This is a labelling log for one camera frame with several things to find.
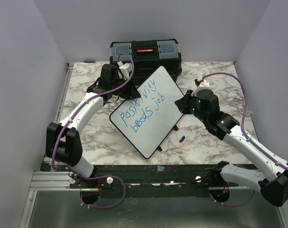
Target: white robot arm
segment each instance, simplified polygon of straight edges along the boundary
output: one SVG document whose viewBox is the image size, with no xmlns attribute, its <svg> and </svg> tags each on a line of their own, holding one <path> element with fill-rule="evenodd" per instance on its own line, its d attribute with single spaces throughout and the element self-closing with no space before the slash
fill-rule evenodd
<svg viewBox="0 0 288 228">
<path fill-rule="evenodd" d="M 259 170 L 251 171 L 223 161 L 217 168 L 223 180 L 254 189 L 268 202 L 282 206 L 288 199 L 288 162 L 243 130 L 231 115 L 220 111 L 218 97 L 206 79 L 199 77 L 195 83 L 195 90 L 188 90 L 182 99 L 175 101 L 180 112 L 193 114 L 211 134 L 236 148 Z"/>
<path fill-rule="evenodd" d="M 118 62 L 119 67 L 104 64 L 98 83 L 87 89 L 81 103 L 60 123 L 51 123 L 47 127 L 46 155 L 63 162 L 83 177 L 90 177 L 94 166 L 82 156 L 80 134 L 92 116 L 101 109 L 112 95 L 125 99 L 140 98 L 134 83 L 130 80 L 132 64 Z"/>
<path fill-rule="evenodd" d="M 88 121 L 112 95 L 126 99 L 140 97 L 132 81 L 126 84 L 131 65 L 119 63 L 119 66 L 105 64 L 99 83 L 94 83 L 87 89 L 85 97 L 75 110 L 60 123 L 51 123 L 47 128 L 46 155 L 53 162 L 57 160 L 67 164 L 85 178 L 93 177 L 95 168 L 82 156 L 79 136 Z M 124 86 L 115 93 L 105 93 L 123 83 Z M 196 116 L 211 134 L 236 148 L 259 170 L 247 170 L 222 161 L 215 166 L 219 178 L 254 189 L 271 204 L 282 206 L 288 199 L 288 162 L 252 138 L 231 115 L 220 111 L 218 97 L 210 90 L 206 79 L 200 77 L 196 84 L 197 89 L 188 90 L 182 99 L 175 101 L 180 112 Z"/>
</svg>

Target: white marble surface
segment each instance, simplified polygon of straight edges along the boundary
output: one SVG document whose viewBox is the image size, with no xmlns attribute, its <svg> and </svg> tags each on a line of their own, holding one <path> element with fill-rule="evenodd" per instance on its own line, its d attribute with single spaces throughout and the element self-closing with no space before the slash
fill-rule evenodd
<svg viewBox="0 0 288 228">
<path fill-rule="evenodd" d="M 61 119 L 64 119 L 82 100 L 87 87 L 100 76 L 101 67 L 106 62 L 74 65 Z M 236 75 L 232 62 L 185 62 L 177 85 L 185 93 L 194 89 L 194 79 L 213 72 L 228 72 Z M 209 78 L 213 92 L 218 95 L 221 110 L 241 121 L 244 97 L 238 82 L 224 75 Z M 156 151 L 150 159 L 144 159 L 128 140 L 111 124 L 109 115 L 121 103 L 121 99 L 106 104 L 100 109 L 81 134 L 83 156 L 94 164 L 216 164 L 249 163 L 238 151 L 211 135 L 204 125 L 192 115 L 184 115 L 177 123 L 179 130 L 171 131 L 161 144 L 162 151 Z M 245 122 L 246 129 L 255 135 L 250 117 Z"/>
</svg>

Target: blue tape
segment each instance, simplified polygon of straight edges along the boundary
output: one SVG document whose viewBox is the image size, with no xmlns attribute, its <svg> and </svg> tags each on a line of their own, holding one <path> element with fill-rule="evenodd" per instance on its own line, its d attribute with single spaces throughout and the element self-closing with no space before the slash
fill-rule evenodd
<svg viewBox="0 0 288 228">
<path fill-rule="evenodd" d="M 157 171 L 162 172 L 165 169 L 164 166 L 158 165 Z"/>
</svg>

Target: purple wall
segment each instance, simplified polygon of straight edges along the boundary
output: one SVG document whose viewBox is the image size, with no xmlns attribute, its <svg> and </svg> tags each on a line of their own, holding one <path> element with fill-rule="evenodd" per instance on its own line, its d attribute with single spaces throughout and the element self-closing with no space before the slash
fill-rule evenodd
<svg viewBox="0 0 288 228">
<path fill-rule="evenodd" d="M 269 0 L 35 0 L 69 62 L 109 60 L 113 41 L 176 38 L 183 61 L 237 60 Z"/>
<path fill-rule="evenodd" d="M 237 61 L 259 140 L 288 160 L 288 0 L 272 0 Z"/>
<path fill-rule="evenodd" d="M 66 62 L 32 0 L 0 0 L 0 228 L 18 227 Z"/>
</svg>

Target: black toolbox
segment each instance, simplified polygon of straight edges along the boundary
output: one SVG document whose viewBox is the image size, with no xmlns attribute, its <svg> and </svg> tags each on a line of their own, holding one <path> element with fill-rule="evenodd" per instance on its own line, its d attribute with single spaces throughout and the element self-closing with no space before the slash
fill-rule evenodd
<svg viewBox="0 0 288 228">
<path fill-rule="evenodd" d="M 121 53 L 132 56 L 134 61 L 134 83 L 140 85 L 158 67 L 163 66 L 174 81 L 182 72 L 181 53 L 176 39 L 112 42 L 110 45 L 110 63 L 115 64 Z M 123 63 L 130 62 L 121 56 Z"/>
</svg>

